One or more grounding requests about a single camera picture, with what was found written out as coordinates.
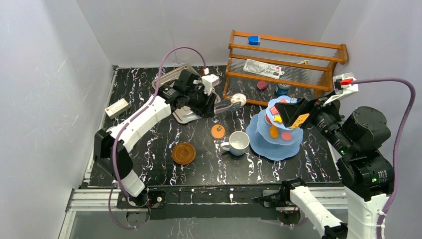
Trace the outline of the brown chocolate chip cookie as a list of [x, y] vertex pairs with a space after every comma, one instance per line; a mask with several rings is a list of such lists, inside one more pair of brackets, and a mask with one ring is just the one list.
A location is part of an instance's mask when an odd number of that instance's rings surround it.
[[309, 117], [309, 113], [299, 115], [295, 122], [289, 127], [290, 129], [299, 128]]

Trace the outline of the orange yellow pastry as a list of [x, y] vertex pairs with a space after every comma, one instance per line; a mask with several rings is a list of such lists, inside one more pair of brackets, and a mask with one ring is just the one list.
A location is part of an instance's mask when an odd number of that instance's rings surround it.
[[282, 120], [282, 118], [281, 118], [281, 116], [280, 115], [274, 115], [274, 117], [273, 117], [273, 120], [272, 120], [273, 122], [276, 122], [276, 123], [282, 123], [283, 122], [283, 120]]

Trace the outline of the pink layered cake slice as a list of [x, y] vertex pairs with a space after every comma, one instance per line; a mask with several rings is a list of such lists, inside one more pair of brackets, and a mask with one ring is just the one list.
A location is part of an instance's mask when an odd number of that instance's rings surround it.
[[275, 107], [275, 102], [272, 103], [271, 107], [269, 108], [269, 111], [271, 115], [274, 115], [274, 116], [279, 114], [278, 110]]

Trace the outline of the red sprinkled donut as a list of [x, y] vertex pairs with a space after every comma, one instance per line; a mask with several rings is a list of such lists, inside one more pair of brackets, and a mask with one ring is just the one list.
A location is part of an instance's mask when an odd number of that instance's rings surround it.
[[265, 115], [265, 121], [267, 124], [272, 125], [272, 122], [267, 115]]

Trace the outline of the orange oval pastry piece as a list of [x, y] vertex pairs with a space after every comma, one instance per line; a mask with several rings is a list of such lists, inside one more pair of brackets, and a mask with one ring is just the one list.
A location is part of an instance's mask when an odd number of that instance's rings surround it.
[[278, 128], [276, 126], [272, 125], [269, 129], [269, 134], [274, 139], [278, 138], [279, 137]]

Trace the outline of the pink round macaron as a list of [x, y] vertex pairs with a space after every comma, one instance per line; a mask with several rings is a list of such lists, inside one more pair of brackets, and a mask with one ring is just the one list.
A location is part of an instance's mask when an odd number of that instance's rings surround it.
[[289, 131], [284, 131], [281, 133], [281, 139], [284, 141], [290, 141], [292, 140], [293, 135]]

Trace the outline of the steel food tongs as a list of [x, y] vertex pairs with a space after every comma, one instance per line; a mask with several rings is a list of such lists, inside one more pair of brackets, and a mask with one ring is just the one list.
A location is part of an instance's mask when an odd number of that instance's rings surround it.
[[215, 115], [221, 114], [223, 112], [237, 111], [238, 109], [241, 108], [240, 103], [232, 104], [230, 102], [230, 97], [231, 96], [224, 98], [220, 102], [214, 104], [214, 114]]

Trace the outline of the white iced round pastry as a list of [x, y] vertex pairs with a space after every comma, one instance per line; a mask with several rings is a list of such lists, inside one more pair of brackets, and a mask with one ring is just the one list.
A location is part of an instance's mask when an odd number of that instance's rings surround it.
[[240, 106], [243, 107], [247, 103], [247, 98], [242, 93], [236, 93], [230, 97], [230, 102], [232, 104], [240, 103]]

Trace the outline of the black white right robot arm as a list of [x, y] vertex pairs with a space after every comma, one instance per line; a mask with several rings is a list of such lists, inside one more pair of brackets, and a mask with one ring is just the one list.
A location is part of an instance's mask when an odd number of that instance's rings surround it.
[[339, 113], [339, 100], [325, 97], [275, 103], [275, 108], [287, 126], [306, 115], [303, 126], [315, 127], [340, 154], [336, 165], [347, 197], [348, 221], [326, 209], [301, 178], [283, 181], [278, 192], [252, 202], [298, 207], [323, 239], [376, 238], [381, 227], [378, 217], [394, 191], [395, 179], [393, 166], [379, 151], [391, 136], [386, 117], [360, 106], [345, 118]]

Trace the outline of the blue lidded jar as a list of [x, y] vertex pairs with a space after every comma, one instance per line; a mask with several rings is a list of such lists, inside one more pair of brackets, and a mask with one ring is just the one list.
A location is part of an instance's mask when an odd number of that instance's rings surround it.
[[275, 90], [277, 96], [287, 96], [290, 90], [291, 85], [287, 84], [277, 84], [277, 88]]

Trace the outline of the blue three-tier cake stand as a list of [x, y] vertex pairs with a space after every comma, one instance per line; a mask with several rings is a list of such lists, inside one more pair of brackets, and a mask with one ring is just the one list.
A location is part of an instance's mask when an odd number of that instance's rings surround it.
[[[273, 161], [281, 161], [293, 157], [299, 152], [304, 131], [301, 128], [290, 129], [285, 127], [283, 123], [273, 122], [274, 115], [271, 115], [269, 111], [273, 102], [295, 103], [297, 102], [297, 99], [288, 96], [280, 96], [270, 100], [269, 107], [261, 110], [251, 118], [250, 124], [246, 128], [246, 133], [250, 138], [250, 146], [255, 153]], [[266, 123], [265, 115], [269, 117], [272, 125], [278, 128], [278, 138], [274, 139], [270, 136], [269, 129], [271, 125]], [[293, 135], [292, 140], [284, 141], [281, 139], [281, 133], [284, 131], [289, 131]]]

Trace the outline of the orange black round coaster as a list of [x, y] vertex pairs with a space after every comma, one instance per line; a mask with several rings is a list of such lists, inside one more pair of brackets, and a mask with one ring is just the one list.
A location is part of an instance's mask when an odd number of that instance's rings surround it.
[[216, 140], [220, 140], [223, 139], [225, 137], [226, 134], [226, 129], [223, 125], [221, 124], [215, 124], [212, 128], [211, 128], [211, 137], [213, 139]]

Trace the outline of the white ceramic mug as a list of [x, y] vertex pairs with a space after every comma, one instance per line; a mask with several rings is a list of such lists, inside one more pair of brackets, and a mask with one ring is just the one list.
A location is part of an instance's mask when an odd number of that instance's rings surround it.
[[250, 144], [250, 138], [247, 133], [242, 131], [235, 131], [230, 136], [227, 142], [219, 145], [223, 151], [228, 151], [235, 156], [242, 156]]

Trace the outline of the small white cardboard box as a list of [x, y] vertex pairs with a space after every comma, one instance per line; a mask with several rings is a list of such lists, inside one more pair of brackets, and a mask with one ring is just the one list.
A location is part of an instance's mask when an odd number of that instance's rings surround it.
[[130, 104], [125, 99], [120, 99], [105, 108], [106, 115], [112, 120], [130, 108]]

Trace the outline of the blue block on shelf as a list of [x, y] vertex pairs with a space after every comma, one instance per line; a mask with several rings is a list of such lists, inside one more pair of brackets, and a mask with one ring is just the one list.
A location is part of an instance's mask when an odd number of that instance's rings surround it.
[[252, 35], [248, 37], [248, 44], [252, 46], [259, 46], [261, 44], [261, 38], [258, 35]]

